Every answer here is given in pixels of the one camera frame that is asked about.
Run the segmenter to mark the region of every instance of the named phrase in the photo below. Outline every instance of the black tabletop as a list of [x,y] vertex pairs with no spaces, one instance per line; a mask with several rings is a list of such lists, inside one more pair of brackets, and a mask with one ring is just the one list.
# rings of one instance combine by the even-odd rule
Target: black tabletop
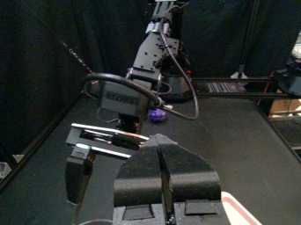
[[[192,103],[177,104],[185,113]],[[98,117],[97,103],[82,98],[45,145],[0,196],[0,224],[73,224],[75,208],[66,202],[65,166],[73,149],[65,141],[73,123],[116,127]],[[216,168],[223,191],[229,192],[263,224],[301,222],[301,164],[291,148],[249,100],[204,98],[200,118],[169,115],[146,121],[144,135],[165,134]],[[111,219],[113,182],[122,159],[98,156],[81,222]]]

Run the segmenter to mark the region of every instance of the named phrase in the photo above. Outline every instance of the purple object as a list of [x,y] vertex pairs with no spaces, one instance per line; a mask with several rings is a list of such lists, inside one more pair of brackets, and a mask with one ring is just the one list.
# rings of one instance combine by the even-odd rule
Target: purple object
[[150,110],[149,115],[150,115],[150,120],[156,123],[165,121],[168,117],[166,112],[161,109]]

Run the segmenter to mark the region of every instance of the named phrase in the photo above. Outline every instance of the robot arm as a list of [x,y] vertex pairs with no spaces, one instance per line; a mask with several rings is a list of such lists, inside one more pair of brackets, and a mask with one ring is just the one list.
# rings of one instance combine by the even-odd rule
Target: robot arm
[[[165,108],[160,97],[165,83],[162,74],[165,75],[166,71],[174,67],[174,63],[170,62],[177,61],[176,57],[180,54],[181,15],[188,1],[150,1],[150,3],[156,4],[156,10],[146,29],[146,39],[141,44],[128,77],[90,74],[83,82],[83,90],[91,96],[89,87],[93,81],[99,81],[101,91],[98,95],[94,95],[99,99],[99,107],[118,112],[121,114],[118,128],[137,134],[141,132],[149,108]],[[181,77],[186,76],[180,64],[177,67]],[[190,80],[186,77],[185,79],[184,83],[190,84]]]

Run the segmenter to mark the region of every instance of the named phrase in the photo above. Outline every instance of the cable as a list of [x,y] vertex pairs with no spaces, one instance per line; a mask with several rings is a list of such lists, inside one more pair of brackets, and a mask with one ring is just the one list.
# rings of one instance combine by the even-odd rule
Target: cable
[[113,220],[107,220],[107,219],[95,219],[95,220],[90,220],[90,221],[83,222],[83,223],[81,223],[79,225],[87,225],[87,224],[91,224],[91,223],[98,222],[98,221],[103,221],[103,222],[113,223]]
[[81,58],[81,56],[74,52],[74,50],[69,47],[69,45],[63,42],[62,38],[58,36],[58,34],[54,32],[54,29],[46,24],[42,17],[38,15],[38,13],[34,11],[34,9],[30,7],[27,2],[22,0],[22,3],[27,9],[29,14],[33,16],[33,18],[41,22],[41,24],[45,26],[46,30],[51,33],[51,35],[55,37],[63,48],[66,48],[73,56],[73,58],[81,63],[81,65],[87,69],[90,73],[93,73],[91,68]]
[[178,69],[180,69],[180,72],[181,72],[181,74],[182,74],[182,77],[184,77],[184,79],[185,79],[185,82],[186,82],[186,84],[188,84],[188,86],[189,86],[189,88],[190,88],[190,91],[192,91],[192,93],[193,93],[193,100],[194,100],[194,116],[193,116],[193,117],[186,116],[186,115],[182,114],[181,112],[173,111],[173,110],[172,110],[169,107],[166,107],[166,106],[164,107],[164,109],[165,109],[166,111],[169,111],[172,114],[176,114],[177,116],[180,116],[182,119],[194,120],[194,119],[197,119],[198,116],[200,116],[200,104],[198,104],[198,98],[197,98],[196,91],[194,91],[194,89],[193,89],[193,85],[192,85],[190,79],[188,78],[188,75],[186,75],[186,73],[185,73],[185,71],[184,71],[184,69],[182,69],[182,67],[181,67],[181,65],[180,65],[180,63],[178,63],[178,61],[177,61],[177,59],[176,59],[176,57],[174,57],[173,52],[170,51],[170,45],[169,45],[169,43],[168,43],[166,36],[165,36],[165,33],[164,33],[164,22],[165,22],[165,18],[162,18],[162,20],[161,20],[161,38],[162,38],[162,40],[164,40],[165,48],[168,49],[170,58],[172,58],[172,60],[174,61],[174,64],[177,65],[177,67],[178,67]]
[[140,92],[142,95],[145,95],[150,101],[154,102],[156,104],[156,107],[161,107],[161,104],[162,104],[162,100],[160,97],[157,97],[154,95],[154,93],[146,89],[144,86],[138,85],[136,82],[133,82],[133,80],[130,79],[126,79],[121,76],[117,76],[114,74],[105,74],[105,73],[95,73],[95,74],[90,74],[85,80],[83,80],[83,91],[85,93],[94,97],[95,98],[95,95],[93,95],[90,92],[89,92],[89,89],[87,89],[87,84],[91,82],[91,81],[109,81],[109,82],[114,82],[114,83],[118,83],[118,84],[122,84],[125,86],[128,86],[129,88],[134,89],[137,92]]

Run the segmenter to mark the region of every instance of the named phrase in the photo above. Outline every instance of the black plastic part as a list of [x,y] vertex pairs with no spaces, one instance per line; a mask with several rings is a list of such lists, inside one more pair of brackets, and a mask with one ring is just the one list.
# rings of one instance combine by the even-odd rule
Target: black plastic part
[[106,82],[102,84],[99,96],[101,108],[144,118],[148,113],[149,99],[136,90],[122,84]]
[[177,225],[229,225],[221,201],[194,200],[174,204]]
[[66,164],[67,199],[75,205],[83,203],[83,195],[93,175],[95,155],[90,149],[74,147]]
[[219,173],[209,163],[166,136],[157,134],[121,168],[114,185],[116,206],[161,203],[158,149],[170,170],[174,201],[220,200]]
[[114,208],[114,225],[164,225],[165,214],[162,204],[138,207]]
[[[113,224],[231,224],[217,172],[162,134],[126,161],[114,188]],[[153,204],[161,206],[162,222]]]
[[[86,145],[102,148],[102,149],[107,149],[109,148],[109,144],[107,143],[98,142],[98,141],[94,141],[94,140],[90,140],[90,139],[85,138],[83,130],[81,128],[77,128],[77,127],[71,128],[71,132],[69,134],[66,142],[70,145],[77,145],[77,143],[81,143],[81,144],[86,144]],[[133,155],[134,154],[133,150],[126,149],[126,148],[121,148],[121,147],[114,146],[114,145],[110,145],[110,150],[116,151],[116,152],[121,152],[121,153],[128,154],[128,155]]]

